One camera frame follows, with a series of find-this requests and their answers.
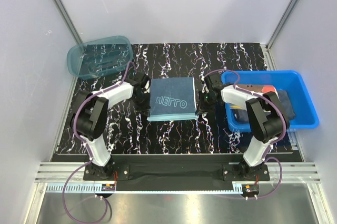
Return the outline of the yellow towel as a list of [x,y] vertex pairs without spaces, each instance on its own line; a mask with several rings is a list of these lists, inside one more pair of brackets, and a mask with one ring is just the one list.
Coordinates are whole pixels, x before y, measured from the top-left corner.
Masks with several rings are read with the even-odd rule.
[[246,108],[243,108],[243,107],[240,107],[240,106],[234,105],[234,104],[230,104],[230,109],[231,110],[245,110],[246,111]]

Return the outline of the teal hello towel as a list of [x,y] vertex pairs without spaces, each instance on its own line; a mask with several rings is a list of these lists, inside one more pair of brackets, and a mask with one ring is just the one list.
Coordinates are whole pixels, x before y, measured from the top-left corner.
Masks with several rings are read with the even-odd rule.
[[198,118],[193,77],[153,79],[150,95],[150,122]]

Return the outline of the dark blue towel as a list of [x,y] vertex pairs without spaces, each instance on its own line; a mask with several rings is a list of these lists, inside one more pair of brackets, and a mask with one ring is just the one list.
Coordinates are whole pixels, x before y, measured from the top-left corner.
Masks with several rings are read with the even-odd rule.
[[[283,105],[286,116],[289,120],[293,120],[296,117],[295,112],[293,111],[292,104],[290,102],[287,91],[285,90],[277,90],[278,97],[280,99],[281,104]],[[248,123],[249,118],[246,110],[237,109],[236,106],[230,105],[231,111],[234,115],[235,121],[238,123]]]

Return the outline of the orange towel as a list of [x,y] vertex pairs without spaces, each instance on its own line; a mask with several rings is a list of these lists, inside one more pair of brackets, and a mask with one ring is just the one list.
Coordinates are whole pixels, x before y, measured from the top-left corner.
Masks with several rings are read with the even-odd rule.
[[237,84],[229,85],[221,91],[222,100],[225,103],[233,104],[244,109],[246,101],[257,99],[267,92],[274,92],[278,96],[277,90],[272,85]]

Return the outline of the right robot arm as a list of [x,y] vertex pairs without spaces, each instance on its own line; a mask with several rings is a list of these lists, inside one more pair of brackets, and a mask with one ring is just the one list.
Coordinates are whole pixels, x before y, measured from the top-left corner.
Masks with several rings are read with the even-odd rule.
[[234,171],[239,177],[251,180],[262,169],[271,146],[283,139],[290,123],[275,92],[248,90],[240,87],[237,81],[225,84],[220,72],[222,70],[214,70],[205,75],[206,90],[199,91],[195,115],[209,113],[221,102],[237,105],[247,111],[253,136]]

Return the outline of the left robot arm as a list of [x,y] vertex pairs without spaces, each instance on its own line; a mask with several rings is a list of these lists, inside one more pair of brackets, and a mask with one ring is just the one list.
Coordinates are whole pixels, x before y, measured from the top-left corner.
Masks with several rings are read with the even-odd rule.
[[116,175],[113,159],[103,138],[108,110],[124,100],[130,100],[136,112],[150,116],[150,86],[150,77],[137,72],[101,91],[81,91],[77,95],[70,126],[89,153],[89,174],[103,180]]

